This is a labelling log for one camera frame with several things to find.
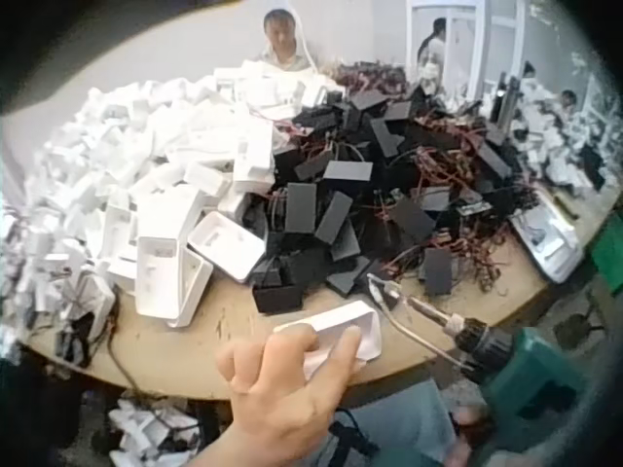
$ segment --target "workbench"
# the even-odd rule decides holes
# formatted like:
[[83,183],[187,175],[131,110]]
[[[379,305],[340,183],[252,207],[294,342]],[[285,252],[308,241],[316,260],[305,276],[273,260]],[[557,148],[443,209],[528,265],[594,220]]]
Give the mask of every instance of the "workbench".
[[[590,200],[575,200],[573,208],[580,218],[573,224],[584,246],[597,234],[608,213],[616,203],[620,190],[604,187]],[[517,322],[522,315],[544,297],[551,287],[537,270],[519,240],[510,234],[494,253],[501,278],[493,291],[482,292],[478,284],[466,278],[451,296],[433,301],[452,313],[473,316],[491,325]],[[403,279],[405,292],[423,295],[415,278]],[[351,296],[348,301],[366,300]],[[164,321],[141,316],[134,309],[134,299],[120,296],[121,311],[113,350],[123,366],[147,392],[180,396],[197,400],[228,399],[229,391],[219,375],[214,355],[225,342],[234,338],[267,336],[273,327],[332,309],[344,300],[327,288],[310,293],[304,301],[304,311],[278,316],[263,316],[257,312],[248,286],[235,283],[225,276],[212,277],[190,327],[169,329]],[[453,351],[450,338],[438,327],[399,307],[396,317],[440,348]],[[381,315],[383,353],[370,362],[352,380],[352,384],[386,380],[407,371],[427,368],[435,355],[398,333]],[[55,331],[44,331],[25,342],[46,358],[62,363],[55,357]],[[90,377],[111,384],[129,387],[103,344],[95,353],[91,365],[77,369]]]

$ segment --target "black wire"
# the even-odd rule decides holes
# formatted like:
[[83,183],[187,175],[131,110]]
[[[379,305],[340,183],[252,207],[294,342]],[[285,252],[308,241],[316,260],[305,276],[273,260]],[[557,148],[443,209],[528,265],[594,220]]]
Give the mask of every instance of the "black wire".
[[200,428],[200,425],[197,423],[195,425],[184,426],[184,427],[176,427],[169,425],[166,420],[164,420],[152,407],[146,402],[147,395],[138,387],[136,380],[132,377],[132,375],[126,370],[126,368],[121,364],[117,355],[113,351],[113,338],[115,337],[115,333],[117,331],[117,321],[119,318],[119,304],[116,303],[109,315],[109,329],[108,329],[108,339],[106,340],[106,348],[108,350],[108,354],[110,355],[111,360],[119,370],[119,372],[124,376],[124,378],[128,381],[129,385],[132,388],[132,391],[136,393],[136,397],[138,398],[139,403],[142,407],[144,407],[154,418],[164,425],[167,429],[171,431],[171,433],[181,433],[188,430],[194,430],[196,428]]
[[355,419],[354,415],[352,414],[351,411],[349,411],[348,409],[342,409],[340,407],[338,407],[335,410],[335,413],[343,413],[344,415],[346,415],[348,418],[350,418],[350,421],[352,422],[352,426],[355,430],[357,430],[357,432],[359,433],[359,435],[361,436],[361,438],[363,438],[366,441],[368,440],[368,437],[366,435],[363,434],[363,431],[361,431],[361,428],[359,428],[359,423],[357,423],[357,420]]

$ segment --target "floor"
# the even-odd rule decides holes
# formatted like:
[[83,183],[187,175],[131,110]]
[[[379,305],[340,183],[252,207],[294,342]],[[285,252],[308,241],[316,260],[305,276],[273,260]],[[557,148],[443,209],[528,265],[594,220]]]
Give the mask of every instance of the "floor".
[[[552,342],[556,342],[554,326],[565,321],[575,313],[586,314],[590,303],[587,292],[591,285],[593,272],[581,270],[575,274],[566,286],[563,295],[549,308],[545,315],[538,321],[536,328],[541,335]],[[599,325],[596,315],[592,315],[594,325]],[[579,347],[568,352],[568,356],[578,365],[590,372],[592,356],[603,341],[604,332],[591,333]],[[442,391],[442,397],[449,410],[456,406],[477,405],[482,403],[482,398],[476,385],[467,379],[461,379],[451,384]],[[62,452],[68,467],[85,466],[110,467],[112,464],[105,455],[95,452],[91,445],[92,434],[95,433],[103,422],[103,400],[95,393],[87,393],[82,407],[81,427],[75,443]]]

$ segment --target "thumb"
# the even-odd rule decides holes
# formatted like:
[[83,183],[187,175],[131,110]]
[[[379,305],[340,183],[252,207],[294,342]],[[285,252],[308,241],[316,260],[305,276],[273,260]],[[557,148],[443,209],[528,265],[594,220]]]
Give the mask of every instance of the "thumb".
[[342,333],[327,360],[311,378],[308,389],[321,411],[333,412],[340,404],[354,371],[360,344],[361,330],[350,326]]

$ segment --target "person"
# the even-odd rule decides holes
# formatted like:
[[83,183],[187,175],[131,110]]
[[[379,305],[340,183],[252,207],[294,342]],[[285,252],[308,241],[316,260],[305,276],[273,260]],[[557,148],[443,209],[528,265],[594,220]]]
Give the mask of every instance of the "person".
[[524,65],[524,78],[536,78],[536,69],[529,61]]
[[565,113],[571,116],[575,112],[577,106],[577,94],[572,90],[564,90],[561,92],[560,100]]
[[[309,325],[265,341],[229,342],[216,363],[230,386],[234,421],[189,467],[285,467],[310,454],[327,435],[348,381],[364,365],[356,358],[360,342],[361,330],[347,328],[309,381],[305,352],[318,346]],[[459,425],[475,421],[473,413],[458,417]],[[445,465],[464,467],[470,451],[461,439]]]
[[433,95],[441,88],[445,56],[446,19],[438,18],[432,24],[432,34],[418,49],[418,81],[426,95]]
[[443,68],[446,56],[446,19],[438,18],[432,23],[432,34],[424,39],[418,49],[418,63],[432,61]]
[[270,44],[258,60],[283,71],[301,71],[311,66],[304,51],[299,52],[296,40],[296,20],[283,9],[271,10],[264,17],[264,33]]

